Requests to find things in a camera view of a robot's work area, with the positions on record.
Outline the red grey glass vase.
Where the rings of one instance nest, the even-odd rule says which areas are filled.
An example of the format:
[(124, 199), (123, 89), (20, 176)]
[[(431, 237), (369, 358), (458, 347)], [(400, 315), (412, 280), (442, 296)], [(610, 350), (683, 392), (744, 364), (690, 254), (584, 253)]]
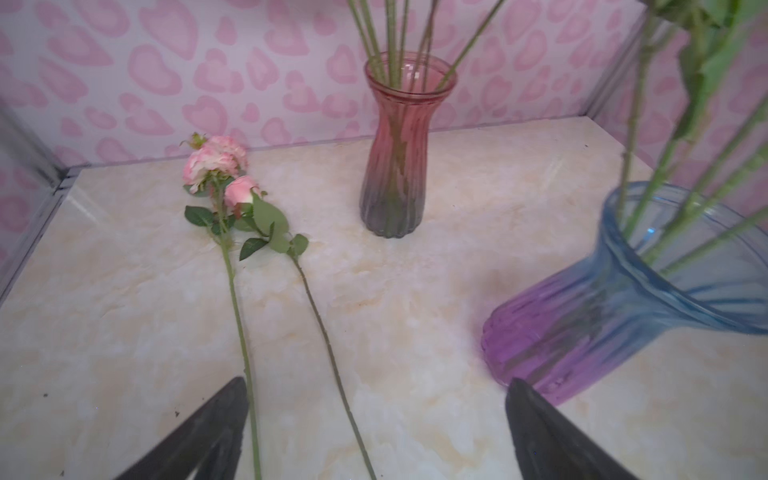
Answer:
[(433, 115), (452, 93), (458, 75), (444, 60), (404, 54), (400, 90), (364, 73), (378, 107), (378, 124), (360, 194), (366, 228), (384, 238), (402, 238), (421, 223), (425, 208), (428, 136)]

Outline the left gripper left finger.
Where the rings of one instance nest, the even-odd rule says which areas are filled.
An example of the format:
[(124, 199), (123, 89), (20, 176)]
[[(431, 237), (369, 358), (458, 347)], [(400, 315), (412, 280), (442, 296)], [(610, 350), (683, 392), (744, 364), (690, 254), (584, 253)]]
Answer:
[(232, 480), (248, 411), (245, 380), (235, 377), (119, 477)]

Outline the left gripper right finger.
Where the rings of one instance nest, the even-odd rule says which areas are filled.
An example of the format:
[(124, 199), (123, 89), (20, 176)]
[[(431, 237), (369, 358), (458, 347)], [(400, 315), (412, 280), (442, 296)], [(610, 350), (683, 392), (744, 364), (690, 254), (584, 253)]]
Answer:
[(524, 480), (637, 480), (526, 381), (511, 381), (505, 411)]

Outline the purple glass vase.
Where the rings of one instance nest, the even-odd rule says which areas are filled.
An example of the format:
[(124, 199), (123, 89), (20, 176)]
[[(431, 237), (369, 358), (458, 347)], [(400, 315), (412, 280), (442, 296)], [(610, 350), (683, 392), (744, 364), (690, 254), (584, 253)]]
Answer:
[(668, 330), (765, 334), (767, 233), (761, 227), (660, 274), (743, 220), (727, 206), (708, 209), (653, 265), (643, 261), (685, 197), (683, 188), (661, 187), (625, 239), (615, 215), (617, 195), (609, 195), (593, 252), (500, 305), (485, 322), (480, 347), (491, 376), (504, 385), (523, 379), (560, 404)]

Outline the small pink spray rose stem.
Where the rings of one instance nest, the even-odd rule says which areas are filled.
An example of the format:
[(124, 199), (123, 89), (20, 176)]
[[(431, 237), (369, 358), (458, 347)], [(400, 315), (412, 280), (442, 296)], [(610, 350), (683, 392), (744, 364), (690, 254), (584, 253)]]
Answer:
[(241, 308), (235, 285), (235, 268), (231, 250), (234, 246), (233, 228), (234, 208), (225, 200), (226, 189), (237, 180), (247, 168), (245, 150), (230, 137), (207, 137), (194, 133), (184, 141), (192, 148), (192, 153), (183, 169), (184, 189), (192, 196), (205, 197), (211, 206), (187, 206), (185, 219), (206, 230), (210, 238), (219, 246), (228, 278), (228, 288), (236, 322), (239, 345), (243, 358), (243, 373), (248, 401), (248, 421), (251, 434), (253, 459), (253, 477), (263, 477), (256, 420), (255, 400), (251, 358), (246, 339), (246, 329), (242, 320)]

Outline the peach spray rose stem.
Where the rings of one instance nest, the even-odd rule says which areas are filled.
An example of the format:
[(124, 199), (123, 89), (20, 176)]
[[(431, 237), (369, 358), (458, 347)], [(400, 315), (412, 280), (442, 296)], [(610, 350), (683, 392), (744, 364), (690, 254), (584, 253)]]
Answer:
[[(688, 34), (687, 44), (677, 55), (687, 103), (662, 150), (652, 176), (633, 208), (627, 206), (628, 184), (624, 217), (622, 222), (618, 223), (625, 239), (634, 234), (653, 195), (671, 177), (672, 160), (678, 147), (681, 144), (689, 147), (697, 145), (704, 130), (710, 101), (720, 89), (749, 36), (747, 24), (767, 7), (764, 1), (647, 1), (641, 18), (639, 50), (644, 17), (650, 4), (655, 7), (657, 20), (652, 61), (667, 47), (678, 31), (684, 30)], [(766, 164), (767, 146), (761, 144), (712, 194), (705, 192), (736, 149), (766, 119), (767, 101), (761, 99), (699, 176), (675, 215), (665, 226), (659, 228), (655, 242), (641, 255), (647, 265), (653, 265), (669, 245), (708, 209)]]

